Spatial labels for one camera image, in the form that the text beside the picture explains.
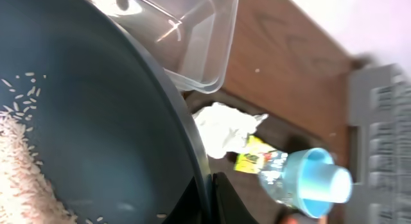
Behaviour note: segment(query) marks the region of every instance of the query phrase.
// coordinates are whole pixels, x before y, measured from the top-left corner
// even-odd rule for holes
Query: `clear plastic container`
[[[180,90],[224,81],[238,0],[89,0],[138,40]]]

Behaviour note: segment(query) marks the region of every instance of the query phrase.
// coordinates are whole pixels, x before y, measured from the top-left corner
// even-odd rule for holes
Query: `wooden table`
[[[290,0],[240,0],[223,88],[318,135],[347,167],[350,64]]]

